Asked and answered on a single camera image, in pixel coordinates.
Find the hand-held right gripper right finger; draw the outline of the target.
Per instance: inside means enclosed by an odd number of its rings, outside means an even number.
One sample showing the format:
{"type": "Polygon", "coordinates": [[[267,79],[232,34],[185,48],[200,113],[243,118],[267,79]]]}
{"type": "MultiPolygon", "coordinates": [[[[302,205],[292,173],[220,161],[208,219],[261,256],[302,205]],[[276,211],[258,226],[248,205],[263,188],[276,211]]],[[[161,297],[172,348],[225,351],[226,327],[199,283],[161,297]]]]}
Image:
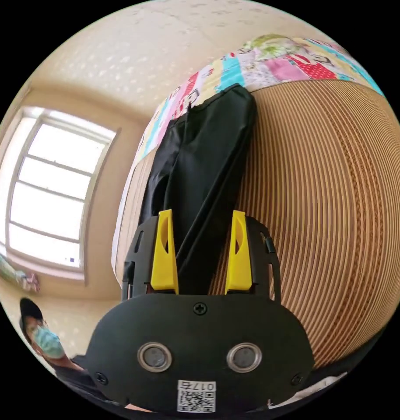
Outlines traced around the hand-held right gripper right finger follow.
{"type": "Polygon", "coordinates": [[[235,210],[232,214],[225,293],[248,293],[252,285],[246,215],[235,210]]]}

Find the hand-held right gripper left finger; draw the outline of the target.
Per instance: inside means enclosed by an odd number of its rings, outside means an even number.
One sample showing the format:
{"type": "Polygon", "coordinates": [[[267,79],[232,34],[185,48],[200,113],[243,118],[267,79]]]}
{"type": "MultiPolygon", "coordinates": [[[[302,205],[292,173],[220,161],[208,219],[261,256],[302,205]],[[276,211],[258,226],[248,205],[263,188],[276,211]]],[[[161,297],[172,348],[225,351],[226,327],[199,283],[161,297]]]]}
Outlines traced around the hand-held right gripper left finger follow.
{"type": "Polygon", "coordinates": [[[155,292],[179,292],[171,209],[158,215],[150,284],[155,292]]]}

